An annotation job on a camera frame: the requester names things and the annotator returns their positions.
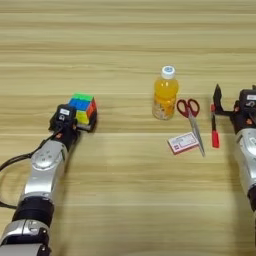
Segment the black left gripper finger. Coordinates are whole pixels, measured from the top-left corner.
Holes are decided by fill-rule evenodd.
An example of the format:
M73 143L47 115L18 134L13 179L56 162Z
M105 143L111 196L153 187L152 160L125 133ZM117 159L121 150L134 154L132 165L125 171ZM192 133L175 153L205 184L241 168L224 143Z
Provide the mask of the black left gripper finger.
M84 115L81 120L78 121L78 128L86 132L93 132L97 123L97 112L94 111L90 117Z

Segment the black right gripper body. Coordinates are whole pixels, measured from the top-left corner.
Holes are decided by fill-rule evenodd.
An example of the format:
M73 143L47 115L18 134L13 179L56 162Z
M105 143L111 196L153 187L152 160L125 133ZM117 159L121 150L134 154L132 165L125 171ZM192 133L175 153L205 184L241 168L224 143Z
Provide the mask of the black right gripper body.
M219 108L218 114L230 119L235 133L247 128L256 129L256 108L235 106L232 111Z

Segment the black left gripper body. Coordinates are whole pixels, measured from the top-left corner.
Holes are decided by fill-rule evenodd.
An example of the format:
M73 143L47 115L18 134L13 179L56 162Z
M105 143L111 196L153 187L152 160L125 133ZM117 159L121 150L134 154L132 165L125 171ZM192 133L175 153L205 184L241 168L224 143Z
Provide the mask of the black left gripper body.
M58 109L50 120L49 130L53 132L54 141L61 142L70 150L84 131L78 128L76 110L68 109L68 112L69 114L64 114Z

